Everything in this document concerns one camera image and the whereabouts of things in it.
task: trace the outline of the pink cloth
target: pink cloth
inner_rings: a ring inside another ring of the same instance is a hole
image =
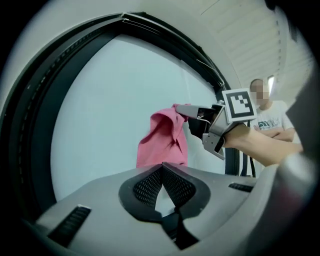
[[[176,112],[178,104],[150,117],[150,132],[138,145],[136,167],[162,162],[188,165],[188,146],[183,130],[187,117]]]

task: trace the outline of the light blue wall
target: light blue wall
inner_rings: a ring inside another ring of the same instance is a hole
[[[184,62],[133,37],[113,39],[85,65],[59,111],[51,145],[56,199],[135,168],[138,143],[154,112],[174,103],[210,107],[215,102],[210,85]],[[224,173],[224,161],[203,149],[188,123],[184,131],[189,166]]]

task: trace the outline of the ceiling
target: ceiling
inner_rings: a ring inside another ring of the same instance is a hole
[[[300,32],[290,26],[282,10],[269,10],[264,0],[171,1],[210,29],[242,88],[253,79],[267,82],[274,76],[271,96],[290,104],[318,68]]]

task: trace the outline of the t-shirt print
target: t-shirt print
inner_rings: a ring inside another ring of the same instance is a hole
[[[260,130],[269,130],[275,127],[280,127],[280,121],[279,118],[271,118],[267,121],[260,121],[258,122],[258,126],[260,128]]]

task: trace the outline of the man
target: man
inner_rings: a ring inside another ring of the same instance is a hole
[[[251,127],[270,138],[292,142],[296,131],[286,115],[287,105],[281,100],[270,101],[269,88],[261,79],[251,82],[250,91],[259,106],[257,119],[251,122]]]

